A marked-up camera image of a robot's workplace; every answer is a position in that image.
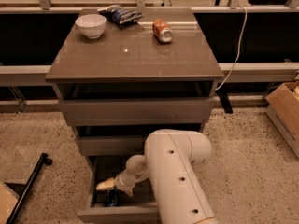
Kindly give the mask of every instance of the cabinet top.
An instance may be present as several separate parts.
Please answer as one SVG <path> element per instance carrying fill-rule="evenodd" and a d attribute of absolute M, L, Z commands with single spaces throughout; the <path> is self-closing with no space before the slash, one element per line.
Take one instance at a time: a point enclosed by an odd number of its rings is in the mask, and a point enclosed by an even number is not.
<path fill-rule="evenodd" d="M 80 15 L 96 10 L 83 10 Z M 220 80 L 222 71 L 188 8 L 145 8 L 139 23 L 120 27 L 108 21 L 91 40 L 74 25 L 46 75 L 48 82 L 134 82 Z M 162 44 L 151 25 L 164 19 L 174 30 Z"/>

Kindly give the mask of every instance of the object in drawer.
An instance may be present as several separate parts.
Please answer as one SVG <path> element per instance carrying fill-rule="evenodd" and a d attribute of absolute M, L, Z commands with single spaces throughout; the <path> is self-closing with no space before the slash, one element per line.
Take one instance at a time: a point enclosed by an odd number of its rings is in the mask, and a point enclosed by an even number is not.
<path fill-rule="evenodd" d="M 293 95 L 296 97 L 296 99 L 299 101 L 299 86 L 297 86 L 294 90 L 293 90 Z"/>
<path fill-rule="evenodd" d="M 161 42 L 168 43 L 172 40 L 172 28 L 166 21 L 162 19 L 157 19 L 153 22 L 152 31 Z"/>
<path fill-rule="evenodd" d="M 114 188 L 109 190 L 106 196 L 106 207 L 113 207 L 118 205 L 118 190 Z"/>
<path fill-rule="evenodd" d="M 120 6 L 109 7 L 108 9 L 100 10 L 99 13 L 119 25 L 135 23 L 143 17 L 141 12 Z"/>

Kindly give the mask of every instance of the white bowl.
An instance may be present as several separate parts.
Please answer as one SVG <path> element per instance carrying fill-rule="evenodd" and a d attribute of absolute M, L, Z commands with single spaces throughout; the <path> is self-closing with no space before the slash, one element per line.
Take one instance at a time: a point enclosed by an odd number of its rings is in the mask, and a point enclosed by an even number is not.
<path fill-rule="evenodd" d="M 78 17 L 75 24 L 83 35 L 96 39 L 105 31 L 106 18 L 100 14 L 88 14 Z"/>

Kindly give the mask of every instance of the gray cabinet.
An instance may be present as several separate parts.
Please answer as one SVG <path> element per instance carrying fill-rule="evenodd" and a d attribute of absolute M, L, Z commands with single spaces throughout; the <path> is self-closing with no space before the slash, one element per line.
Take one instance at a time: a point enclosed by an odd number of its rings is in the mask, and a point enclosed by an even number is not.
<path fill-rule="evenodd" d="M 147 29 L 158 17 L 174 26 L 170 44 L 159 43 Z M 105 207 L 106 194 L 96 192 L 95 185 L 124 169 L 130 156 L 142 154 L 153 131 L 203 130 L 221 79 L 217 61 L 187 8 L 147 8 L 139 24 L 120 28 L 108 22 L 96 40 L 72 29 L 46 80 L 93 170 L 86 209 L 78 211 L 83 222 L 159 218 L 149 181 L 138 184 L 133 198 L 120 193 L 115 208 Z"/>

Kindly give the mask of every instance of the open drawer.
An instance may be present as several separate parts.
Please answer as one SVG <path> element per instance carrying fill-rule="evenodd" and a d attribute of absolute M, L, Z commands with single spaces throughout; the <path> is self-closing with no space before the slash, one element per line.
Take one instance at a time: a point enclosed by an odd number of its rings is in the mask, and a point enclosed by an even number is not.
<path fill-rule="evenodd" d="M 96 185 L 115 177 L 125 168 L 130 155 L 96 157 L 88 202 L 85 210 L 78 211 L 84 223 L 114 223 L 125 221 L 145 221 L 160 219 L 150 181 L 136 184 L 134 196 L 119 192 L 118 206 L 105 207 L 106 192 L 97 192 Z"/>
<path fill-rule="evenodd" d="M 210 97 L 210 81 L 58 83 L 64 100 Z"/>

